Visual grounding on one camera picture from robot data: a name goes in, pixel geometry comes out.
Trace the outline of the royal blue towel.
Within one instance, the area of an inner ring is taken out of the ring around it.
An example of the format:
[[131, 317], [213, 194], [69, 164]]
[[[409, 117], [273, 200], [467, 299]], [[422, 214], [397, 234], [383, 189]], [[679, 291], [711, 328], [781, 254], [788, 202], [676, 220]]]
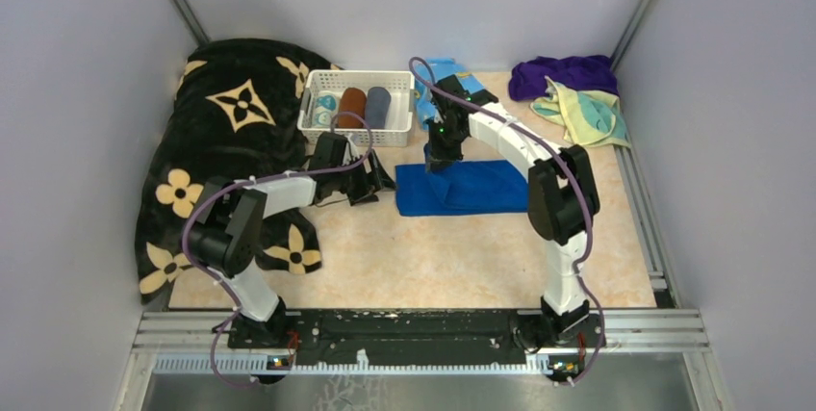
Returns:
[[395, 167], [395, 203], [404, 217], [453, 217], [527, 211], [527, 182], [507, 161], [463, 161], [439, 172]]

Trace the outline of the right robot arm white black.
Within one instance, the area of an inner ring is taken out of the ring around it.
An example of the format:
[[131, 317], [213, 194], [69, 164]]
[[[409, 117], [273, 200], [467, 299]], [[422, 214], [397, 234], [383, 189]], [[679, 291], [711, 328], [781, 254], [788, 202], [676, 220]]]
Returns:
[[599, 196], [588, 153], [542, 140], [489, 91], [470, 93], [454, 75], [428, 91], [437, 110], [428, 121], [428, 171], [441, 173], [461, 163], [462, 144], [473, 138], [492, 147], [526, 181], [527, 216], [545, 241], [548, 263], [537, 331], [544, 343], [567, 345], [590, 315], [581, 270], [593, 244]]

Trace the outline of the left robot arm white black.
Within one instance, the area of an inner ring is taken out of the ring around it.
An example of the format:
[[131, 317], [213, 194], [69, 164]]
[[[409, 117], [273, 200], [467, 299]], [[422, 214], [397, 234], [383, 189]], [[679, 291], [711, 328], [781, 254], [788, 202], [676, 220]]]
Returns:
[[334, 193], [356, 205], [375, 200], [396, 182], [373, 149], [359, 153], [348, 136], [319, 135], [305, 171], [286, 171], [262, 181], [234, 183], [214, 177], [183, 230], [181, 244], [191, 262], [210, 272], [237, 306], [229, 321], [230, 347], [281, 347], [290, 337], [286, 305], [257, 266], [265, 218], [310, 207]]

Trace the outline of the white plastic basket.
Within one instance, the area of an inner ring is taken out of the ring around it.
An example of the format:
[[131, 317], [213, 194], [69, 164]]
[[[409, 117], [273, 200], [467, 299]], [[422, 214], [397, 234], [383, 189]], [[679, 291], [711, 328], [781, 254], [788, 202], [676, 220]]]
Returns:
[[315, 143], [334, 130], [365, 145], [405, 147], [413, 126], [415, 80], [407, 71], [313, 70], [297, 128]]

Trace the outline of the light blue patterned towel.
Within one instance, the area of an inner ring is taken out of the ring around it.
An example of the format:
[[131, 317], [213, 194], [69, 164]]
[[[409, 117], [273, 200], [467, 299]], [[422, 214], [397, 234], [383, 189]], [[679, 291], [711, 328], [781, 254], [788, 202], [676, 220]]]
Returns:
[[424, 81], [432, 81], [429, 70], [431, 70], [434, 75], [433, 81], [436, 85], [440, 85], [442, 79], [450, 75], [455, 75], [463, 88], [470, 93], [485, 90], [485, 87], [471, 72], [453, 58], [425, 58], [424, 60], [428, 63], [428, 67], [420, 64], [417, 69], [420, 78], [415, 78], [415, 107], [416, 116], [421, 125], [421, 129], [427, 132], [427, 121], [433, 119], [438, 113], [435, 105], [432, 103], [433, 92], [428, 90], [424, 84]]

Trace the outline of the grey rolled towel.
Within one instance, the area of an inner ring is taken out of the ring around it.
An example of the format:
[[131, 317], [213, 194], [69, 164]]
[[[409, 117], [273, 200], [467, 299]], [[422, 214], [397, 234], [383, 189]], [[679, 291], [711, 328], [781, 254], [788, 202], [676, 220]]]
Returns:
[[368, 90], [365, 121], [370, 129], [381, 130], [386, 127], [391, 102], [392, 96], [385, 88], [372, 87]]

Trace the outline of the brown rolled towel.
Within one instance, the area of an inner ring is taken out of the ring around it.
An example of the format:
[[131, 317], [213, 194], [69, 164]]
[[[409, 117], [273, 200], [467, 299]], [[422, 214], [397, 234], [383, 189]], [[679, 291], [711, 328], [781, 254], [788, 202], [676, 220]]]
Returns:
[[367, 95], [358, 88], [347, 88], [339, 103], [337, 127], [344, 129], [360, 129], [365, 121], [365, 106]]

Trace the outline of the white blue patterned rolled towel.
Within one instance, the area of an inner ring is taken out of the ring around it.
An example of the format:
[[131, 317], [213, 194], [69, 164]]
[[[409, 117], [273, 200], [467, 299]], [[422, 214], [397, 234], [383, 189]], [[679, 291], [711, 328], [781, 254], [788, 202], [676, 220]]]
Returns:
[[317, 129], [329, 128], [338, 110], [339, 101], [335, 94], [319, 94], [312, 104], [311, 127]]

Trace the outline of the purple towel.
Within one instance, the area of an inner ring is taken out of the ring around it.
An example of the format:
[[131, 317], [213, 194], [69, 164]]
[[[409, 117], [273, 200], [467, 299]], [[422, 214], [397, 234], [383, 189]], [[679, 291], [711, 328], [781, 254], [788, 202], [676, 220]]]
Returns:
[[620, 95], [612, 61], [604, 55], [557, 59], [539, 56], [511, 70], [508, 94], [515, 101], [533, 100], [548, 94], [547, 78], [573, 90], [600, 90]]

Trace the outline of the yellow green towel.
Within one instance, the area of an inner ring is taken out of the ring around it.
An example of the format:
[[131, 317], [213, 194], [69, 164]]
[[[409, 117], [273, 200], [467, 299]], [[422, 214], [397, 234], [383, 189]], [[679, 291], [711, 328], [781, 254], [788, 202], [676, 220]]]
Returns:
[[564, 141], [584, 147], [631, 147], [619, 96], [603, 90], [575, 90], [549, 77], [546, 83], [545, 95], [529, 107], [535, 115], [561, 126]]

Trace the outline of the black floral blanket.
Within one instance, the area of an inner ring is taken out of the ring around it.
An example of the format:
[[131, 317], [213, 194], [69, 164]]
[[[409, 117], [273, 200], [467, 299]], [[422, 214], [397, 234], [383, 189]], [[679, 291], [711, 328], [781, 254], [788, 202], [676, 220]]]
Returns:
[[266, 177], [306, 163], [301, 97], [311, 71], [332, 68], [316, 52], [273, 39], [216, 40], [188, 57], [140, 195], [134, 252], [142, 304], [191, 268], [181, 234], [209, 179]]

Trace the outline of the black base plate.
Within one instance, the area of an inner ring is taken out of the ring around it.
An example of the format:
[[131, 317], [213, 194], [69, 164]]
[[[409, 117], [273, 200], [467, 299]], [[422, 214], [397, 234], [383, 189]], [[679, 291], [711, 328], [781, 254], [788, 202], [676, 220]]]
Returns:
[[606, 344], [599, 315], [558, 333], [539, 309], [290, 309], [271, 327], [238, 317], [227, 333], [230, 348], [281, 348], [303, 367], [520, 366], [548, 349], [575, 362]]

